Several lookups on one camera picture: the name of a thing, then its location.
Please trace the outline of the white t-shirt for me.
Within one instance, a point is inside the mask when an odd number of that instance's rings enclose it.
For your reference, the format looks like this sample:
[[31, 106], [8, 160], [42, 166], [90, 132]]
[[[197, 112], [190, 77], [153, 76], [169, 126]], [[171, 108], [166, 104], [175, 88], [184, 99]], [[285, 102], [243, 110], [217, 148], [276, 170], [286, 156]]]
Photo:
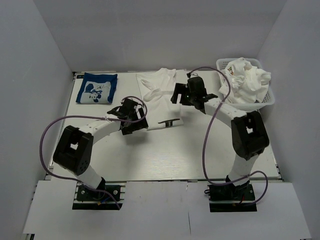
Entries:
[[181, 108], [171, 102], [176, 85], [176, 69], [136, 74], [141, 99], [147, 106], [148, 131], [178, 127], [184, 124]]

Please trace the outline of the pile of white t-shirts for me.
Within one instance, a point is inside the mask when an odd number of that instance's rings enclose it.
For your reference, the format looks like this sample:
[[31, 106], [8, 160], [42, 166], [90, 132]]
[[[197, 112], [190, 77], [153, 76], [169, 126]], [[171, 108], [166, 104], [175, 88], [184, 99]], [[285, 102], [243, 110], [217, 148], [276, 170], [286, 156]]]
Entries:
[[271, 73], [243, 57], [230, 61], [220, 75], [219, 92], [231, 104], [262, 103], [267, 95]]

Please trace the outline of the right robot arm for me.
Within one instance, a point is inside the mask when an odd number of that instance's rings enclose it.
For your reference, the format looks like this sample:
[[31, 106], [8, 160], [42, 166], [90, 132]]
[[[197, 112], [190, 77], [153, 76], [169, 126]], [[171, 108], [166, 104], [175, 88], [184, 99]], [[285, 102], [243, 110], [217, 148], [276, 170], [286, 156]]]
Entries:
[[171, 102], [193, 106], [205, 115], [218, 119], [231, 129], [235, 159], [226, 183], [212, 183], [225, 187], [226, 195], [236, 200], [243, 195], [258, 156], [269, 146], [270, 140], [258, 111], [246, 112], [224, 103], [217, 95], [207, 93], [201, 77], [192, 77], [186, 84], [176, 83]]

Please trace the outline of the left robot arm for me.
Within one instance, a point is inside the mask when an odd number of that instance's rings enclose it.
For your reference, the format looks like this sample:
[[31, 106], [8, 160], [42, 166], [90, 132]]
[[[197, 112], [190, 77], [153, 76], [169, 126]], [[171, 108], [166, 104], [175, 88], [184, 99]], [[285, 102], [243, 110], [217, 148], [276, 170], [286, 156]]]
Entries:
[[104, 117], [94, 117], [93, 122], [82, 127], [68, 125], [57, 143], [53, 162], [72, 173], [94, 199], [103, 198], [106, 181], [91, 166], [93, 146], [119, 131], [128, 135], [148, 128], [147, 113], [147, 106], [141, 99], [129, 96]]

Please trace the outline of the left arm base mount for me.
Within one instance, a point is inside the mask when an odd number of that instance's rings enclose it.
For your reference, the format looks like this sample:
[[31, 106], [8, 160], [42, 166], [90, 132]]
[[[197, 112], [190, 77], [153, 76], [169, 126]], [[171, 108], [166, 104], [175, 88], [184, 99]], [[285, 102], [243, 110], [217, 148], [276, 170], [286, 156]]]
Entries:
[[125, 199], [126, 185], [124, 183], [107, 182], [105, 191], [109, 192], [115, 201], [106, 193], [95, 192], [77, 184], [72, 204], [73, 210], [118, 211]]

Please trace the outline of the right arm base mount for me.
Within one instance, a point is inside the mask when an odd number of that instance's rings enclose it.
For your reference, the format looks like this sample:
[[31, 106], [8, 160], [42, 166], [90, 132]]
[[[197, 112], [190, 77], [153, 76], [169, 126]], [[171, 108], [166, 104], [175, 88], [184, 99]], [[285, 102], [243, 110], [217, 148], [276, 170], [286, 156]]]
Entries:
[[232, 185], [208, 185], [204, 194], [209, 199], [211, 213], [249, 213], [257, 212], [253, 186], [232, 188]]

